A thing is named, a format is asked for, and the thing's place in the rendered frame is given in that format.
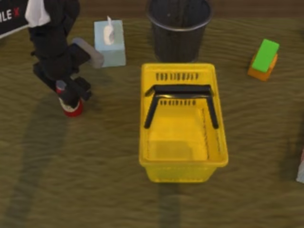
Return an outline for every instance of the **orange box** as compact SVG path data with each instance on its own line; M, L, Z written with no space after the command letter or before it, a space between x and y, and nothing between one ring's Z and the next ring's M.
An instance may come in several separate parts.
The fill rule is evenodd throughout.
M261 72L261 71L258 71L258 70L255 70L255 69L252 68L252 64L253 64L253 62L256 58L256 55L253 56L253 58L251 60L251 63L250 63L250 68L248 70L248 75L252 76L252 77L255 77L257 79L260 79L261 81L264 81L264 82L267 81L270 77L270 74L271 74L272 70L275 68L277 57L278 57L278 55L276 54L274 59L272 60L272 63L270 65L268 71L266 73L264 73L264 72Z

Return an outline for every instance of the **figurine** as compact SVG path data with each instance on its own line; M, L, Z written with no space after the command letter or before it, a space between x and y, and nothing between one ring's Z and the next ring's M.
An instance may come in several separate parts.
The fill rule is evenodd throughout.
M32 56L38 59L33 72L58 94L64 113L70 117L80 115L82 99L91 96L91 85L81 77L71 76L88 61L94 68L101 68L104 62L103 55L81 38L68 45L67 36L79 12L78 0L29 0L25 15L35 48Z

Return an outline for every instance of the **tissue box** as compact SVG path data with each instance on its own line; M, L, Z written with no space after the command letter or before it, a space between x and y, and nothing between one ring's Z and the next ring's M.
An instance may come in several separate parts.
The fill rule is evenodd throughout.
M113 20L114 43L106 45L104 42L104 28L108 25L108 21L95 21L95 49L103 54L103 67L125 66L125 47L124 47L124 30L121 20Z

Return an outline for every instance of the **yellow bin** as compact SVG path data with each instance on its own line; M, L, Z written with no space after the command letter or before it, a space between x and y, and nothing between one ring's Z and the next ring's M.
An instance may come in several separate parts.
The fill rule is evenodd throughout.
M139 161L153 182L204 182L228 151L215 68L144 64Z

